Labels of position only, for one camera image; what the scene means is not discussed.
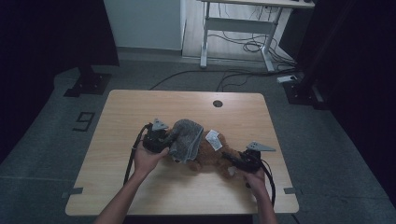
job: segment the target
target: black stand base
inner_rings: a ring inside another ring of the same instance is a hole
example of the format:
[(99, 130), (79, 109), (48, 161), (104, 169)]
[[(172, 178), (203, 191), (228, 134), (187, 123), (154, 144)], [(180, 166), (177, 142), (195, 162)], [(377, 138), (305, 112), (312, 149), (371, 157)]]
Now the black stand base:
[(64, 96), (79, 97), (81, 94), (103, 95), (111, 75), (94, 73), (91, 66), (86, 64), (78, 69), (80, 71), (79, 79), (72, 89), (64, 93)]
[(289, 104), (291, 105), (312, 105), (313, 100), (310, 94), (300, 94), (297, 90), (298, 83), (284, 82), (283, 88), (285, 89), (286, 96), (288, 97)]
[(283, 88), (291, 105), (312, 105), (318, 110), (328, 109), (321, 97), (317, 95), (318, 92), (310, 90), (308, 93), (304, 93), (306, 91), (300, 90), (300, 84), (290, 82), (283, 83)]

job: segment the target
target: gray fabric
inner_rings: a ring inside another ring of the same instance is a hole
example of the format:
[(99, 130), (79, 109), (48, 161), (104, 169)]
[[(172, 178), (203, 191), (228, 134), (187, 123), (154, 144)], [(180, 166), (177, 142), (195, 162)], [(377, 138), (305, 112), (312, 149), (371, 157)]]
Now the gray fabric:
[(192, 120), (177, 121), (168, 136), (174, 139), (174, 143), (169, 148), (169, 154), (174, 160), (184, 163), (187, 160), (195, 160), (203, 131), (204, 128)]

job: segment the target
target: black curtain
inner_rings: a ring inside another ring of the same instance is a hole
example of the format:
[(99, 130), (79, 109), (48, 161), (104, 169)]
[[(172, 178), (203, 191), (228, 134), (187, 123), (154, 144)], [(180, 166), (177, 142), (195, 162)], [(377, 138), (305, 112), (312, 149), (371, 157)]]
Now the black curtain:
[(0, 162), (47, 102), (53, 78), (82, 63), (119, 65), (102, 0), (0, 0)]
[(396, 4), (320, 0), (298, 63), (396, 204)]

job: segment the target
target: white desk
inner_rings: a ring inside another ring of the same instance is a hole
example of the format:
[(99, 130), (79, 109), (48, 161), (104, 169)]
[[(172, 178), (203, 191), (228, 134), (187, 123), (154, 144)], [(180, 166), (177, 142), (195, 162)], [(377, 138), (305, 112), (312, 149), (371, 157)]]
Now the white desk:
[[(279, 21), (279, 17), (284, 7), (291, 8), (313, 8), (315, 4), (313, 2), (306, 3), (303, 0), (298, 2), (291, 0), (200, 0), (207, 2), (206, 14), (205, 14), (205, 27), (204, 27), (204, 42), (201, 49), (201, 67), (206, 68), (207, 61), (207, 32), (209, 30), (214, 31), (229, 31), (239, 33), (252, 33), (269, 35), (264, 48), (262, 48), (262, 57), (264, 58), (265, 65), (269, 72), (275, 71), (271, 56), (269, 55), (269, 48), (274, 38), (276, 27)], [(279, 7), (276, 13), (276, 17), (273, 21), (247, 21), (247, 20), (235, 20), (235, 19), (224, 19), (224, 18), (211, 18), (209, 17), (210, 3), (226, 3), (226, 4), (239, 4), (239, 5), (255, 5), (255, 6), (268, 6), (268, 7)]]

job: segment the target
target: gray floor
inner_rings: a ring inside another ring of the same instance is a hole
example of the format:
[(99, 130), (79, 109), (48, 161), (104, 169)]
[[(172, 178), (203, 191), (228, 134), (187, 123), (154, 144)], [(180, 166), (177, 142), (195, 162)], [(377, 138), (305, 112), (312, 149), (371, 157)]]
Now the gray floor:
[[(63, 97), (78, 78), (76, 69), (55, 78), (48, 103), (0, 165), (0, 223), (91, 223), (94, 217), (66, 215), (67, 198), (62, 195), (73, 188), (108, 93), (148, 90), (174, 73), (199, 70), (197, 61), (180, 56), (124, 53), (120, 58), (120, 67), (95, 67), (113, 75), (103, 96)], [(231, 68), (261, 71), (262, 65), (210, 61), (207, 70)], [(215, 91), (222, 75), (188, 73), (155, 90)], [(300, 223), (396, 223), (396, 211), (386, 193), (332, 113), (290, 105), (277, 77), (250, 77), (246, 84), (224, 91), (259, 92), (265, 97), (297, 189), (300, 211), (295, 216)], [(230, 78), (227, 83), (245, 79)], [(78, 127), (80, 112), (96, 113), (85, 133), (72, 131)], [(290, 214), (277, 216), (280, 223), (296, 223)]]

